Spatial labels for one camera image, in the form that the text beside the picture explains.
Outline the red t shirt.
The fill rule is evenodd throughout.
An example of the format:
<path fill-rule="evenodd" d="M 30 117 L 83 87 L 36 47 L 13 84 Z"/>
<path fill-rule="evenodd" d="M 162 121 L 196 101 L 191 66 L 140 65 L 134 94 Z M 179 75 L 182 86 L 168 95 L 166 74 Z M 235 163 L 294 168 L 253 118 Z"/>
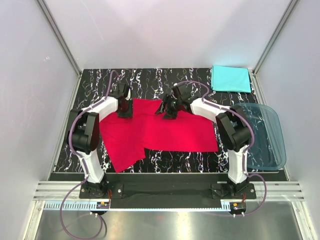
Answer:
<path fill-rule="evenodd" d="M 180 111 L 176 119 L 155 112 L 160 100 L 133 100 L 133 117 L 113 112 L 100 123 L 100 134 L 116 173 L 145 158 L 145 149 L 173 152 L 217 152 L 213 122 Z"/>

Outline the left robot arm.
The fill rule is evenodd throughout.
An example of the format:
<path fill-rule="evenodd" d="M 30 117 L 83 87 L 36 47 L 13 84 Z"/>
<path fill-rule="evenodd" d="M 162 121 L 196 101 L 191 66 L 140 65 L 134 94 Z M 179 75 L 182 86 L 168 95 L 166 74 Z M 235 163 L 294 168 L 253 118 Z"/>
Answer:
<path fill-rule="evenodd" d="M 131 88 L 125 83 L 119 83 L 114 91 L 109 91 L 90 106 L 73 108 L 69 112 L 64 140 L 84 171 L 81 198 L 103 198 L 110 193 L 97 148 L 101 135 L 100 122 L 113 113 L 119 118 L 133 117 Z"/>

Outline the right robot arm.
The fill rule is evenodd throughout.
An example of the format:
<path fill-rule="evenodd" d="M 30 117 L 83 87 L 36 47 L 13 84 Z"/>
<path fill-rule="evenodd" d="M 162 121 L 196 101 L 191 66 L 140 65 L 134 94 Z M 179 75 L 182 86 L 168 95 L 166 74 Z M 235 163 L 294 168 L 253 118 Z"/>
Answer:
<path fill-rule="evenodd" d="M 214 199 L 240 198 L 249 187 L 247 170 L 248 150 L 255 136 L 243 108 L 239 105 L 224 106 L 210 102 L 205 96 L 192 96 L 182 83 L 172 87 L 172 93 L 166 94 L 155 114 L 164 114 L 167 120 L 176 119 L 179 111 L 204 117 L 216 123 L 220 139 L 227 148 L 229 169 L 226 183 L 212 185 Z"/>

